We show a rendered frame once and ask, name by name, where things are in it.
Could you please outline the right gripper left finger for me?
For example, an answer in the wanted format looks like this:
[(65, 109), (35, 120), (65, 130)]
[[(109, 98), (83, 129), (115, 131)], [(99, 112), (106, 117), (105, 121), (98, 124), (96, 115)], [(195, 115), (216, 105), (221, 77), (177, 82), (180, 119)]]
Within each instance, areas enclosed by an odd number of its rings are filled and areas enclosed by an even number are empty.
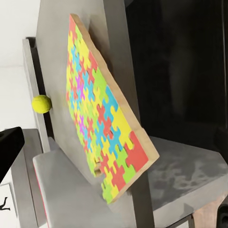
[(25, 144), (20, 126), (0, 132), (0, 183)]

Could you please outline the tennis ball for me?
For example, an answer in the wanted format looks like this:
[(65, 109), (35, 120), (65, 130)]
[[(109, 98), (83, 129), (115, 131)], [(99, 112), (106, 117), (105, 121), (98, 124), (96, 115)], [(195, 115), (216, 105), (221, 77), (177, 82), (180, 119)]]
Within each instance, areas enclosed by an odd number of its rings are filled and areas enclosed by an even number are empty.
[(51, 107), (51, 100), (46, 95), (37, 95), (32, 101), (32, 108), (39, 114), (47, 113)]

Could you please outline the jigsaw puzzle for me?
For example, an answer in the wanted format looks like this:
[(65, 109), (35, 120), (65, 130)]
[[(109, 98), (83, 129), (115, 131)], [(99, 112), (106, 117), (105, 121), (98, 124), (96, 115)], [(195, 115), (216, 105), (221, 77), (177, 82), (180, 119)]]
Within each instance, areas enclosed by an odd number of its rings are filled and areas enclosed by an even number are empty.
[(69, 17), (66, 101), (108, 205), (159, 158), (77, 14)]

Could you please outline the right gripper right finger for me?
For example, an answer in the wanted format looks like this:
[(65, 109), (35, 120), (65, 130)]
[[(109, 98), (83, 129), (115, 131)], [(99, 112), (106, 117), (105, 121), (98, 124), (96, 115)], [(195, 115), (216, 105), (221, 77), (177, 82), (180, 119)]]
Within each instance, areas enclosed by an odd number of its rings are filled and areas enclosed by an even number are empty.
[(216, 128), (213, 144), (228, 164), (228, 128), (222, 126)]

